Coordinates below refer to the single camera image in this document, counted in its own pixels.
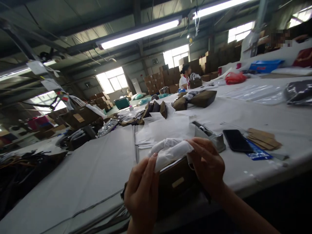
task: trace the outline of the smartphone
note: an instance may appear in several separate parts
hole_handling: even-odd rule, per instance
[[[228,145],[232,151],[243,153],[253,152],[253,149],[239,130],[223,130],[223,134],[225,135]]]

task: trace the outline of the woman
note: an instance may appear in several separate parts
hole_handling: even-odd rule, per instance
[[[261,215],[240,199],[224,182],[225,165],[211,141],[187,140],[194,148],[189,156],[203,187],[232,218],[243,233],[278,234]],[[152,234],[158,210],[159,173],[154,173],[157,154],[144,158],[130,174],[124,204],[131,214],[128,234]]]
[[[183,74],[183,76],[180,78],[179,82],[180,89],[189,89],[189,75],[191,72],[192,70],[188,64],[182,68],[181,74]]]

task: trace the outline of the ceiling lamp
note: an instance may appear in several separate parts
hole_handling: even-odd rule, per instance
[[[210,15],[218,11],[222,11],[222,10],[225,10],[225,9],[228,9],[228,8],[231,8],[231,7],[246,3],[246,2],[250,2],[250,1],[254,1],[254,0],[230,0],[230,1],[223,2],[214,6],[210,6],[210,7],[197,11],[197,13],[194,12],[193,19],[197,19],[206,15]]]
[[[50,66],[55,63],[56,61],[51,60],[51,61],[45,62],[44,65]],[[27,65],[24,65],[19,68],[15,68],[13,71],[7,71],[7,72],[4,72],[4,74],[0,74],[0,81],[6,80],[12,77],[16,77],[22,74],[26,74],[28,72],[31,72],[31,69],[27,67]]]
[[[103,49],[109,49],[117,45],[121,45],[130,41],[134,41],[146,36],[153,35],[171,28],[174,28],[179,25],[179,21],[182,20],[182,17],[175,19],[170,19],[167,21],[162,21],[160,23],[151,24],[137,30],[133,30],[127,33],[123,33],[115,37],[115,39],[109,41],[98,41],[97,45],[101,45]]]

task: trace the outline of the floor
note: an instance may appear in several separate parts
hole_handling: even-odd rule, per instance
[[[310,230],[312,172],[265,189],[245,199],[281,233],[306,233]],[[166,234],[240,233],[224,211],[196,220]]]

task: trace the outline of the red bag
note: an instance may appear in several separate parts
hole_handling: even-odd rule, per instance
[[[233,84],[239,84],[243,83],[247,79],[246,76],[243,75],[243,72],[240,72],[239,74],[236,74],[234,72],[230,72],[225,77],[225,81],[227,85],[233,85]]]
[[[312,48],[300,50],[296,60],[293,62],[294,67],[312,66]]]

